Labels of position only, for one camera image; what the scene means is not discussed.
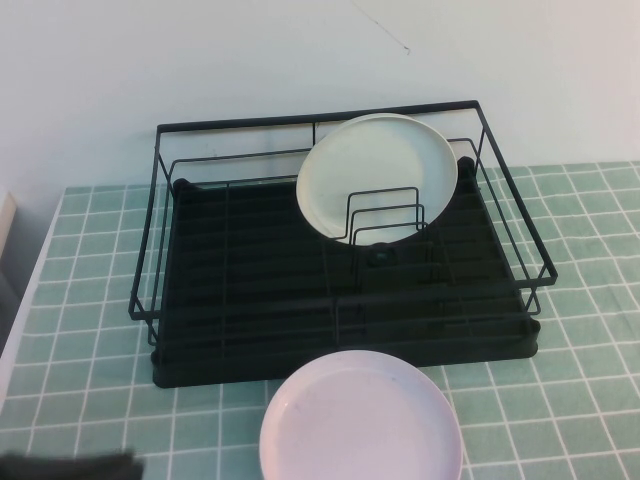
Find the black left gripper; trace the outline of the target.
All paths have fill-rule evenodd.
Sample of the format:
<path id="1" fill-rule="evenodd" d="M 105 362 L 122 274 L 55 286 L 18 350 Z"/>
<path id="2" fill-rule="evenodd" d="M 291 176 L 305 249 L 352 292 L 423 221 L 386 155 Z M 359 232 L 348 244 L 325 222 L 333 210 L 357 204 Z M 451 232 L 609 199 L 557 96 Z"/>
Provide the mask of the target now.
<path id="1" fill-rule="evenodd" d="M 2 479 L 142 479 L 145 463 L 130 452 L 77 458 L 1 455 Z"/>

